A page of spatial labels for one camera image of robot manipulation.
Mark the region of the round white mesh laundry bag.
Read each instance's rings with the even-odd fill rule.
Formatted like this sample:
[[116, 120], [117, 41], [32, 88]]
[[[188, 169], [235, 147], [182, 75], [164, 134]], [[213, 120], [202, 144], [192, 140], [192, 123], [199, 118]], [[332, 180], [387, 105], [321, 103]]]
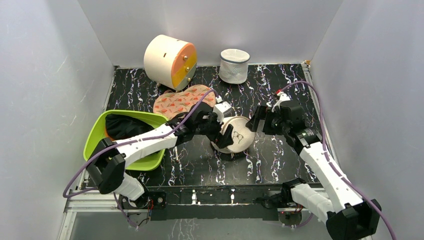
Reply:
[[211, 142], [211, 145], [221, 153], [224, 154], [237, 154], [247, 150], [254, 142], [256, 133], [250, 131], [246, 127], [249, 119], [245, 116], [229, 116], [223, 119], [223, 125], [221, 133], [223, 134], [228, 127], [231, 125], [231, 139], [233, 144], [220, 148], [215, 143]]

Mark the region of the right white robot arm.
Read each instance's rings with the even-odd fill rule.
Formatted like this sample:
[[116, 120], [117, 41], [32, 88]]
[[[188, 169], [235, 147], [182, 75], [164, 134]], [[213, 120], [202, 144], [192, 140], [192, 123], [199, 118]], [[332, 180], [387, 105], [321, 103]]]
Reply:
[[285, 137], [287, 144], [312, 168], [328, 195], [321, 195], [305, 180], [295, 178], [282, 184], [277, 194], [281, 203], [307, 208], [325, 224], [333, 240], [360, 240], [376, 233], [380, 204], [376, 199], [366, 201], [343, 180], [334, 159], [323, 149], [322, 135], [307, 126], [297, 101], [282, 101], [275, 108], [258, 106], [246, 127], [256, 132], [260, 122], [264, 134]]

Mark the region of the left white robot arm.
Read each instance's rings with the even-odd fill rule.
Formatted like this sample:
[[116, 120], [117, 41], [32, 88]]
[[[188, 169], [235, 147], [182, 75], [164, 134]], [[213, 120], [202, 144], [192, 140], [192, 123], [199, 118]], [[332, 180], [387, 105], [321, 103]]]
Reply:
[[234, 143], [234, 127], [225, 124], [213, 111], [177, 114], [146, 133], [122, 140], [102, 139], [96, 146], [86, 170], [100, 194], [126, 197], [137, 208], [149, 203], [149, 190], [126, 173], [132, 163], [165, 149], [189, 142], [195, 135], [206, 136], [213, 144], [226, 148]]

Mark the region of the red white marker pen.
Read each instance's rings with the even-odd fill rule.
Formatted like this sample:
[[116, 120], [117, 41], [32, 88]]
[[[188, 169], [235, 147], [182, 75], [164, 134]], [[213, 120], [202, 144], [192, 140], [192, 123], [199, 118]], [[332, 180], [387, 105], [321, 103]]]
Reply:
[[178, 153], [178, 148], [177, 147], [174, 148], [174, 152], [175, 152], [175, 162], [176, 163], [179, 163], [180, 160], [179, 160], [179, 153]]

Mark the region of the floral pink mesh pouch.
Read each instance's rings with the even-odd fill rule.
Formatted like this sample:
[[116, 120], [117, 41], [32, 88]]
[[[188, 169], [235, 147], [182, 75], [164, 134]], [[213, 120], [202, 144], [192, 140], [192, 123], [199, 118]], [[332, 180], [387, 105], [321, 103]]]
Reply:
[[153, 104], [153, 113], [165, 116], [168, 120], [180, 113], [189, 112], [210, 88], [197, 84], [180, 92], [165, 91]]

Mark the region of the white mesh cylinder basket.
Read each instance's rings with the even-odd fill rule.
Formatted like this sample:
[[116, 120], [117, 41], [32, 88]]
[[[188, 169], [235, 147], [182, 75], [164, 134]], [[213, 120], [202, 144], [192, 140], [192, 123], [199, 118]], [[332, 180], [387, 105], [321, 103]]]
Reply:
[[248, 61], [251, 56], [246, 51], [229, 48], [220, 53], [219, 77], [229, 84], [242, 84], [248, 77]]

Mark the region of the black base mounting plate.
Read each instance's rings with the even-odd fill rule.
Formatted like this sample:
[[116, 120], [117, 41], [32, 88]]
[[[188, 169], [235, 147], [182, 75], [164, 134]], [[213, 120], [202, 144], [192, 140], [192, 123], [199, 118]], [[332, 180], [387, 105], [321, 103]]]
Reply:
[[261, 219], [297, 225], [310, 215], [282, 197], [280, 184], [149, 187], [142, 203], [119, 196], [130, 219], [139, 223], [177, 219]]

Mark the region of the round cream drawer box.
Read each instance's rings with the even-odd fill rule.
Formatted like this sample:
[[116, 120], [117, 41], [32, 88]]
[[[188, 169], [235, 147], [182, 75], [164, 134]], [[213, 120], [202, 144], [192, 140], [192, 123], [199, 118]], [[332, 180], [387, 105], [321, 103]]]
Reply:
[[143, 64], [147, 77], [175, 91], [183, 90], [197, 69], [193, 43], [160, 34], [147, 46]]

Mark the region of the black clothing in basin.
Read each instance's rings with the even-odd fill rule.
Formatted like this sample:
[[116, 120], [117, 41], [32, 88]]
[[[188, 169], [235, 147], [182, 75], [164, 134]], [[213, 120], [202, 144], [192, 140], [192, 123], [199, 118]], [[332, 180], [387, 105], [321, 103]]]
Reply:
[[128, 139], [154, 129], [140, 119], [121, 114], [108, 114], [105, 117], [105, 128], [115, 140]]

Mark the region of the orange cloth in basin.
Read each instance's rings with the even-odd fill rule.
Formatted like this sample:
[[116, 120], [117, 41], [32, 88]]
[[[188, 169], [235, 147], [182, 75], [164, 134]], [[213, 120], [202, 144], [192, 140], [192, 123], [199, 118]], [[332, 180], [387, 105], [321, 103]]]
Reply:
[[109, 138], [111, 141], [115, 141], [114, 136], [109, 134], [108, 129], [106, 127], [104, 128], [104, 135], [105, 137]]

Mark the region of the green plastic basin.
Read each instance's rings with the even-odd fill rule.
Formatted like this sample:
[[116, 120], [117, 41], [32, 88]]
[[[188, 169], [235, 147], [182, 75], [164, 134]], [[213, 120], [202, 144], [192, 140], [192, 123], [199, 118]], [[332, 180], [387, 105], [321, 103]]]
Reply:
[[[107, 110], [97, 118], [88, 135], [83, 150], [83, 157], [86, 161], [90, 158], [98, 142], [106, 138], [104, 134], [105, 118], [109, 114], [130, 116], [144, 121], [145, 123], [151, 125], [153, 128], [158, 128], [160, 125], [168, 121], [165, 116], [151, 112], [122, 109]], [[162, 149], [156, 153], [152, 153], [144, 158], [135, 161], [134, 163], [127, 166], [126, 169], [134, 171], [152, 171], [160, 165], [164, 154], [165, 150]]]

